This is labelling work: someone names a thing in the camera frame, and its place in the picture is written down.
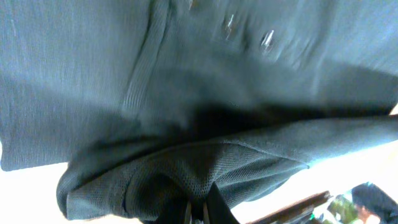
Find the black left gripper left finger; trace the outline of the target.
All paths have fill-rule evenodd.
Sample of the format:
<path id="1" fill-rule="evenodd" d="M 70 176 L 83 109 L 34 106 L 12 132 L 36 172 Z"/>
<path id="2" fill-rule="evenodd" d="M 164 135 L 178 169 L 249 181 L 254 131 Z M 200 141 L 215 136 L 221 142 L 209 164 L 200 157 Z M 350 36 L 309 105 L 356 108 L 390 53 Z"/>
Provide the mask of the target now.
<path id="1" fill-rule="evenodd" d="M 156 174 L 150 179 L 150 205 L 158 214 L 155 223 L 189 223 L 190 196 L 192 183 L 187 177 L 170 177 Z"/>

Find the black polo shirt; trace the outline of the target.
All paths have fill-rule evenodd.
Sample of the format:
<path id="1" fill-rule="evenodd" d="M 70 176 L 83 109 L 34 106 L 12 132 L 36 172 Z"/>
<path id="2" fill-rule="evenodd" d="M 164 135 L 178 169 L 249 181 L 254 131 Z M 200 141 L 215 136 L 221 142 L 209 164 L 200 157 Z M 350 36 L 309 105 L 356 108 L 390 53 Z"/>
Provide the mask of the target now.
<path id="1" fill-rule="evenodd" d="M 195 222 L 397 139 L 396 1 L 2 1 L 1 168 L 68 220 Z"/>

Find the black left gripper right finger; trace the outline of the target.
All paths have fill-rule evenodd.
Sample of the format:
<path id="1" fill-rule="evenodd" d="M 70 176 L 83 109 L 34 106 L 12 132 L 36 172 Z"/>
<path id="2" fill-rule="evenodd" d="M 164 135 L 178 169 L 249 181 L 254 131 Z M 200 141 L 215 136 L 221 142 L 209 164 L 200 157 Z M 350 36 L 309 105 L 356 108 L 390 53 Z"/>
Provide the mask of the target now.
<path id="1" fill-rule="evenodd" d="M 239 224 L 224 201 L 216 183 L 211 185 L 210 191 L 203 204 L 204 224 Z"/>

